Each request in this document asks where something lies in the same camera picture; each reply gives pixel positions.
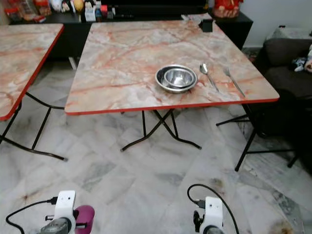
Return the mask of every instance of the white wall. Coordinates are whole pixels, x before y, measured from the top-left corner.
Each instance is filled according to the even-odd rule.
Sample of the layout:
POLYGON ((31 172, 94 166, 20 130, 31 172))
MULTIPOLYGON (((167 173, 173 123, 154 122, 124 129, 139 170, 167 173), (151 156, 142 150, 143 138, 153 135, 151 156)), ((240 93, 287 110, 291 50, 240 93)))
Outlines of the white wall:
POLYGON ((245 47, 261 47, 279 25, 312 30, 312 0, 244 0, 241 11, 253 20, 245 47))

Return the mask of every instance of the marble floor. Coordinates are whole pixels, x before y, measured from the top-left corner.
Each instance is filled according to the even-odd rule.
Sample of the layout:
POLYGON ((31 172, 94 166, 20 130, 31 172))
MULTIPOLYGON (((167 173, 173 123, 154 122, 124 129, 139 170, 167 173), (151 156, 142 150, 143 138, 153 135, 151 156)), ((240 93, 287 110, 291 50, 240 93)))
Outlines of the marble floor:
MULTIPOLYGON (((74 74, 69 63, 46 63, 30 93, 64 105, 74 74)), ((25 97, 7 136, 31 146, 45 112, 25 97)), ((194 234, 193 211, 199 208, 188 200, 186 191, 191 184, 203 183, 227 201, 241 234, 311 234, 312 178, 300 161, 289 169, 291 155, 248 155, 240 172, 234 171, 251 127, 248 123, 216 127, 215 123, 242 113, 239 105, 176 110, 179 135, 202 145, 202 150, 175 141, 161 126, 150 139, 120 152, 142 136, 140 112, 70 117, 53 110, 38 149, 69 160, 1 144, 0 232, 19 233, 5 223, 12 211, 50 199, 61 190, 75 190, 76 207, 95 208, 93 234, 194 234)), ((150 129, 157 118, 150 112, 146 118, 150 129)), ((6 124, 0 123, 0 131, 6 124)), ((253 147, 281 144, 256 138, 253 147)), ((195 198, 207 195, 213 194, 200 188, 192 192, 195 198)), ((11 220, 35 234, 53 212, 54 206, 41 204, 11 220)), ((234 234, 225 208, 224 219, 226 233, 234 234)))

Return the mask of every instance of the sofa cushion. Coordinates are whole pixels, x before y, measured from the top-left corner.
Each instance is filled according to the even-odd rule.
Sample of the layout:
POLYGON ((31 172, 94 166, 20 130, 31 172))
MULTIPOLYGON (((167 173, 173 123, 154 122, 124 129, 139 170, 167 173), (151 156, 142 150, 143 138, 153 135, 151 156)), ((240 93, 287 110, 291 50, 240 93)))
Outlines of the sofa cushion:
POLYGON ((264 43, 271 65, 288 65, 297 57, 308 55, 312 39, 273 38, 264 43))
POLYGON ((272 67, 264 75, 275 89, 285 89, 297 98, 312 95, 312 74, 290 71, 287 66, 272 67))

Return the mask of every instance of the crossed table leg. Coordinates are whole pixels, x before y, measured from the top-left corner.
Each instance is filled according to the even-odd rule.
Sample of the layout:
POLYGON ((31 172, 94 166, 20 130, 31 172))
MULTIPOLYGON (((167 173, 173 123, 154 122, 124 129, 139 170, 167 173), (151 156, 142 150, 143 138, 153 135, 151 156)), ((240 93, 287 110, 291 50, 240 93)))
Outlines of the crossed table leg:
POLYGON ((142 121, 143 121, 143 134, 144 134, 144 137, 138 139, 138 140, 135 140, 129 144, 127 144, 126 146, 124 146, 120 151, 125 151, 126 149, 128 149, 130 146, 133 146, 141 141, 144 141, 146 140, 147 138, 149 138, 155 131, 156 129, 161 125, 163 124, 164 127, 167 129, 167 131, 170 133, 170 135, 178 140, 178 141, 181 141, 183 143, 187 143, 187 144, 190 144, 190 145, 193 145, 195 146, 196 148, 200 149, 201 150, 201 146, 195 144, 194 142, 191 142, 189 140, 184 140, 184 139, 181 139, 179 138, 179 135, 178 135, 178 132, 177 132, 177 127, 176 127, 176 121, 175 121, 175 117, 174 117, 174 114, 173 114, 173 111, 174 109, 170 109, 163 117, 160 115, 160 113, 157 111, 157 110, 153 110, 153 112, 156 114, 156 116, 159 118, 159 122, 155 125, 155 127, 148 133, 146 134, 146 126, 145 126, 145 114, 144 114, 144 111, 142 111, 142 121), (171 115, 171 119, 172 119, 172 122, 173 122, 173 125, 174 125, 174 130, 175 130, 175 133, 173 133, 170 129, 170 127, 167 125, 167 123, 165 122, 166 118, 171 115))
POLYGON ((61 156, 58 156, 58 155, 55 155, 55 154, 52 154, 52 153, 42 152, 42 151, 35 150, 36 144, 37 144, 37 142, 38 142, 38 140, 39 140, 39 137, 40 137, 40 135, 41 135, 41 133, 42 133, 42 130, 43 130, 44 126, 45 126, 45 123, 46 123, 46 121, 47 121, 49 115, 50 115, 51 109, 64 110, 64 107, 49 105, 49 104, 47 104, 47 103, 45 103, 45 102, 39 100, 38 98, 34 97, 34 96, 31 95, 30 93, 26 93, 26 95, 28 95, 30 98, 32 98, 32 99, 35 100, 36 102, 40 103, 41 105, 44 105, 44 106, 48 107, 48 111, 47 111, 47 113, 46 113, 46 115, 45 115, 45 117, 44 117, 44 120, 43 120, 43 122, 42 122, 42 124, 41 124, 41 126, 40 126, 40 129, 39 129, 39 131, 38 131, 38 133, 37 133, 36 139, 35 139, 35 141, 34 141, 32 147, 31 147, 31 149, 28 148, 28 147, 25 147, 25 146, 23 146, 23 145, 20 145, 20 144, 16 143, 15 141, 12 141, 12 140, 10 140, 10 139, 8 139, 8 138, 5 137, 6 134, 8 133, 8 131, 9 131, 9 129, 10 129, 12 123, 14 122, 16 116, 18 115, 18 113, 19 113, 19 111, 20 111, 20 109, 21 109, 21 102, 20 102, 18 108, 16 109, 14 115, 12 116, 12 118, 11 118, 9 124, 8 124, 7 127, 5 128, 4 132, 2 133, 2 135, 0 135, 0 144, 2 143, 2 141, 5 141, 5 142, 7 142, 7 143, 9 143, 9 144, 11 144, 11 145, 14 145, 15 147, 18 147, 18 148, 20 148, 20 149, 22 149, 22 150, 26 150, 26 151, 31 152, 31 153, 34 153, 34 154, 46 155, 46 156, 54 157, 54 158, 57 158, 57 159, 60 159, 60 160, 63 160, 63 161, 67 161, 67 158, 64 158, 64 157, 61 157, 61 156))

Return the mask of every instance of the marble-pattern tabletop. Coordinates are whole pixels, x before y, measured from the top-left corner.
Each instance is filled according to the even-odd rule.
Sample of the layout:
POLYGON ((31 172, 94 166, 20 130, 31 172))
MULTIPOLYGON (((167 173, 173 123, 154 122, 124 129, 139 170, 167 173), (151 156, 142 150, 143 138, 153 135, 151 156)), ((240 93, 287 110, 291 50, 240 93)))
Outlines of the marble-pattern tabletop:
POLYGON ((0 26, 0 120, 15 112, 62 30, 62 24, 0 26))
POLYGON ((69 115, 210 106, 278 100, 278 93, 213 24, 203 33, 194 21, 94 23, 65 107, 69 115), (208 64, 220 93, 199 70, 208 64), (155 73, 168 64, 191 68, 199 79, 183 94, 159 87, 155 73), (244 94, 223 72, 229 67, 244 94))

